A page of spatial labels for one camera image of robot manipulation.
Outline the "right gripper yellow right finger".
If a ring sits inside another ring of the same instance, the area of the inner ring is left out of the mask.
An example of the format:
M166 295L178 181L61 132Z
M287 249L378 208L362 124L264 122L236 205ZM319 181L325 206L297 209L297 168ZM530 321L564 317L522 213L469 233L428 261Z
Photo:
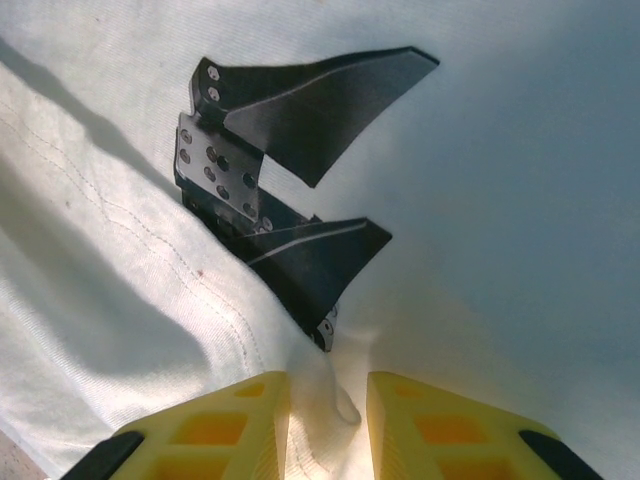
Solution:
M375 480L601 480L551 429L398 374L367 377Z

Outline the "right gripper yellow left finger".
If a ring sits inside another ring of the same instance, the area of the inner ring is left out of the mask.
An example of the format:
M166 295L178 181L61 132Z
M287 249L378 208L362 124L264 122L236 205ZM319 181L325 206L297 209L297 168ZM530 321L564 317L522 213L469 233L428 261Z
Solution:
M289 411L265 372L125 425L60 480L284 480Z

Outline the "white t-shirt with robot print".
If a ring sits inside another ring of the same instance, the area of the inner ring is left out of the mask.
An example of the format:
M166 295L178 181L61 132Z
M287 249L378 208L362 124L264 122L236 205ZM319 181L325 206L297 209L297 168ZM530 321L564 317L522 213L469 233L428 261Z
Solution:
M309 189L392 241L321 353L182 204L202 57L439 67ZM0 0L0 433L57 478L119 427L286 370L286 480L373 480L366 377L532 418L640 480L640 0Z

